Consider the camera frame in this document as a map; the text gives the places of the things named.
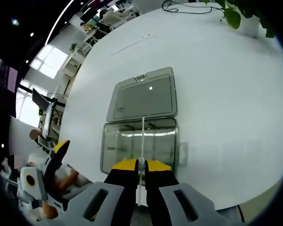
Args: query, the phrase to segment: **ceiling light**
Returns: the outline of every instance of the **ceiling light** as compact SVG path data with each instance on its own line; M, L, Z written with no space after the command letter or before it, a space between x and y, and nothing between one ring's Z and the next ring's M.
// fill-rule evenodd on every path
M45 45L47 45L47 43L49 42L49 39L51 37L51 34L53 33L53 30L55 29L55 27L57 26L58 21L61 19L61 17L63 16L63 14L65 13L65 11L68 9L68 7L74 2L74 0L71 0L65 7L65 9L63 9L63 11L61 12L61 14L58 16L57 20L55 21L55 24L53 25L51 31L49 32L49 35L47 37L47 40L45 42Z
M19 26L19 21L17 21L16 19L12 19L11 22L13 25Z
M89 10L90 10L90 8L88 8L88 9L84 12L84 14L87 13Z

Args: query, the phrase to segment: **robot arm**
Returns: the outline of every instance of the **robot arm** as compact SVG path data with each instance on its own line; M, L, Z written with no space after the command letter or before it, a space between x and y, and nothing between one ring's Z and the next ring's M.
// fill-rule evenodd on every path
M138 184L138 160L115 165L105 182L97 182L69 202L67 211L40 225L130 225ZM145 162L147 204L152 225L242 226L215 211L214 204L188 184L179 184L169 166Z

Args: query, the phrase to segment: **person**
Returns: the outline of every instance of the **person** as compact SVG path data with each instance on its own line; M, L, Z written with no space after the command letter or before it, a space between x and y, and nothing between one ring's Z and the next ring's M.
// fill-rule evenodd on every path
M86 34L89 34L94 27L91 24L85 24L84 22L80 23L80 26L85 30Z
M105 15L106 13L107 13L107 10L102 9L102 10L100 11L100 19L104 18L104 15Z

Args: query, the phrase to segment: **ceiling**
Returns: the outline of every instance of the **ceiling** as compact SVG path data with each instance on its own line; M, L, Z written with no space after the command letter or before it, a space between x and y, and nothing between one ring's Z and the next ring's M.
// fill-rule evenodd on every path
M55 21L70 1L0 0L0 58L16 70L25 71L24 68L28 68L26 60L32 60L42 48ZM51 39L87 2L74 0L71 3ZM13 19L18 21L18 25L12 23Z

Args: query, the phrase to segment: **wall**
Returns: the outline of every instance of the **wall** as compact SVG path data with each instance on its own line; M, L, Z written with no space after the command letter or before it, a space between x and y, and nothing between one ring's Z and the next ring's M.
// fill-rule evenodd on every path
M86 35L83 32L70 24L50 44L70 56L72 54L69 50L70 45L75 42L82 42L85 38ZM49 93L54 93L58 90L60 94L63 94L69 81L69 77L65 76L62 71L59 71L54 79L51 79L33 68L28 70L25 79L48 90Z
M81 27L81 23L84 23L83 20L81 20L81 16L78 14L75 14L71 19L70 19L70 24L72 24L74 27L77 28L77 30L83 32L85 34L85 29Z
M70 45L75 42L82 42L87 37L86 34L78 30L73 25L67 26L62 30L51 42L50 44L69 56L72 54L70 52Z
M24 122L11 117L9 127L9 154L18 154L27 162L31 153L42 153L42 148L29 138L29 132L34 129Z

